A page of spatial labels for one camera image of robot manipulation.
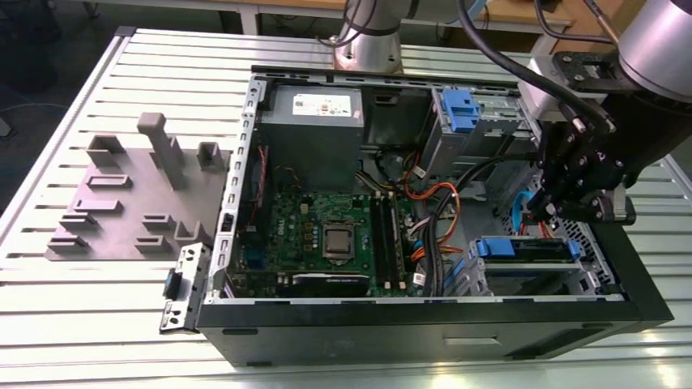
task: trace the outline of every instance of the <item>slotted aluminum table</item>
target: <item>slotted aluminum table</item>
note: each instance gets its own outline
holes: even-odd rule
[[[124,147],[147,147],[135,124],[153,111],[169,118],[181,147],[212,141],[233,149],[253,64],[328,68],[331,55],[311,40],[273,37],[137,30],[113,38],[0,219],[0,383],[692,387],[692,187],[671,157],[629,191],[639,222],[627,230],[676,320],[551,361],[235,370],[201,336],[157,334],[173,262],[49,262],[45,245],[89,164],[93,135],[117,134]],[[407,46],[403,64],[409,74],[512,80],[472,50]]]

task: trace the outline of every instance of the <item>motherboard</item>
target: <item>motherboard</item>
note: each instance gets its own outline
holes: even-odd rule
[[[277,193],[264,247],[244,247],[233,284],[252,297],[408,295],[393,194]]]

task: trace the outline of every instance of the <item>ram slot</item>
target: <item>ram slot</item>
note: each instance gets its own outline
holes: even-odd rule
[[[399,266],[397,266],[397,239],[396,228],[393,224],[393,208],[392,201],[387,198],[381,200],[381,219],[385,238],[385,257],[387,257],[387,280],[392,288],[399,287]]]
[[[403,264],[403,241],[401,241],[401,224],[399,220],[399,204],[397,198],[393,193],[389,194],[389,199],[392,200],[392,225],[393,225],[393,239],[396,243],[396,251],[395,251],[395,266],[397,269],[397,280],[399,283],[393,285],[393,288],[407,289],[405,278],[404,278],[404,264]]]
[[[375,278],[379,287],[384,287],[387,282],[387,258],[385,258],[385,242],[384,230],[380,216],[380,198],[375,198],[369,202],[369,223],[372,228],[372,248],[375,254]]]

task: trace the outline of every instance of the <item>metal bracket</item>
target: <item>metal bracket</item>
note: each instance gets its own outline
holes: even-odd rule
[[[211,262],[211,249],[203,244],[183,246],[175,268],[171,269],[163,296],[168,299],[163,309],[159,333],[197,334],[197,315],[204,298],[204,283]]]
[[[620,184],[613,190],[604,191],[605,196],[613,204],[615,221],[627,219],[627,193],[625,185]]]

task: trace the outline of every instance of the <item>label sticker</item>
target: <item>label sticker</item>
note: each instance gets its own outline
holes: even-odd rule
[[[419,286],[425,286],[425,274],[415,273],[412,282]]]
[[[419,166],[413,167],[413,173],[416,176],[419,176],[419,178],[425,177],[425,170],[423,170]]]
[[[349,118],[351,97],[336,95],[295,95],[293,115]]]

